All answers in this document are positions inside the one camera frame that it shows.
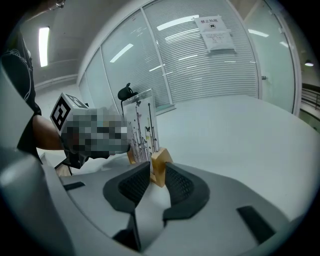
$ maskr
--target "window blinds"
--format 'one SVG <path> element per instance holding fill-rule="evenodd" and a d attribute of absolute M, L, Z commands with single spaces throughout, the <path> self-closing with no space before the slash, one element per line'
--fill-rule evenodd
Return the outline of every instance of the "window blinds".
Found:
<path fill-rule="evenodd" d="M 143 8 L 164 64 L 173 103 L 205 97 L 258 97 L 248 36 L 225 0 L 159 0 Z M 236 48 L 207 51 L 193 17 L 220 15 Z"/>
<path fill-rule="evenodd" d="M 101 45 L 108 81 L 117 107 L 118 92 L 131 83 L 134 92 L 153 89 L 156 107 L 169 97 L 155 46 L 141 11 L 122 22 Z"/>

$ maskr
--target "black rubber pad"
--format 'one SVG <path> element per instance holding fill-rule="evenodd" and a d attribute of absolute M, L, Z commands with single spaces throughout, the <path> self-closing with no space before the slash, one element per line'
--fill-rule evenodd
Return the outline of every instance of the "black rubber pad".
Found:
<path fill-rule="evenodd" d="M 150 162 L 120 174 L 103 187 L 103 196 L 117 211 L 133 214 L 150 183 Z"/>
<path fill-rule="evenodd" d="M 236 210 L 259 244 L 262 244 L 275 234 L 271 226 L 252 206 L 244 206 Z"/>
<path fill-rule="evenodd" d="M 210 190 L 203 179 L 167 162 L 165 185 L 170 194 L 171 208 L 163 212 L 163 220 L 188 219 L 208 202 Z"/>
<path fill-rule="evenodd" d="M 83 186 L 85 186 L 85 184 L 83 182 L 81 182 L 81 181 L 63 185 L 63 187 L 64 187 L 64 189 L 66 191 L 74 190 L 74 189 L 77 189 L 77 188 L 80 188 L 80 187 L 83 187 Z"/>

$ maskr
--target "black vent slot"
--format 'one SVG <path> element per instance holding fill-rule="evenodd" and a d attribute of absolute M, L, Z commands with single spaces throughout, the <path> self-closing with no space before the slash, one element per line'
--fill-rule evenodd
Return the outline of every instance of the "black vent slot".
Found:
<path fill-rule="evenodd" d="M 244 206 L 236 210 L 259 244 L 262 244 L 275 234 L 271 226 L 252 206 Z"/>
<path fill-rule="evenodd" d="M 68 190 L 74 190 L 74 189 L 77 189 L 77 188 L 81 188 L 81 187 L 83 187 L 83 186 L 85 186 L 85 184 L 84 184 L 83 182 L 81 182 L 81 181 L 63 185 L 63 187 L 64 187 L 64 189 L 65 189 L 66 191 L 68 191 Z"/>

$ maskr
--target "glass wall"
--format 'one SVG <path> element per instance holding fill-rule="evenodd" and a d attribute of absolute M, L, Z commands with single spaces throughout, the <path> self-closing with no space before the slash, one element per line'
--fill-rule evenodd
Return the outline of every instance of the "glass wall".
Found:
<path fill-rule="evenodd" d="M 156 107 L 170 103 L 156 48 L 140 10 L 122 22 L 103 42 L 101 49 L 119 110 L 118 91 L 127 83 L 131 83 L 132 90 L 138 93 L 152 88 Z"/>
<path fill-rule="evenodd" d="M 230 31 L 235 50 L 208 52 L 194 18 L 214 15 Z M 158 0 L 144 6 L 106 37 L 85 73 L 94 105 L 119 113 L 118 92 L 128 83 L 138 93 L 152 88 L 156 107 L 216 96 L 258 97 L 253 49 L 225 0 Z"/>
<path fill-rule="evenodd" d="M 86 74 L 83 74 L 80 83 L 79 83 L 79 91 L 82 96 L 82 100 L 84 103 L 87 103 L 89 105 L 89 108 L 95 108 L 95 104 L 92 100 L 89 86 L 87 84 Z"/>
<path fill-rule="evenodd" d="M 85 75 L 95 107 L 106 107 L 114 114 L 118 113 L 108 85 L 100 49 L 94 54 Z"/>
<path fill-rule="evenodd" d="M 248 36 L 225 0 L 161 0 L 143 8 L 159 48 L 173 103 L 223 95 L 258 97 Z M 235 50 L 207 51 L 193 17 L 220 15 Z"/>

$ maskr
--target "railing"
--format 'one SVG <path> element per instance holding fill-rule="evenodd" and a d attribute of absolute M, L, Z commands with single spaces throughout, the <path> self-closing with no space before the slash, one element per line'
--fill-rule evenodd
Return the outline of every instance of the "railing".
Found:
<path fill-rule="evenodd" d="M 308 104 L 315 110 L 320 110 L 320 87 L 303 83 L 301 102 Z"/>

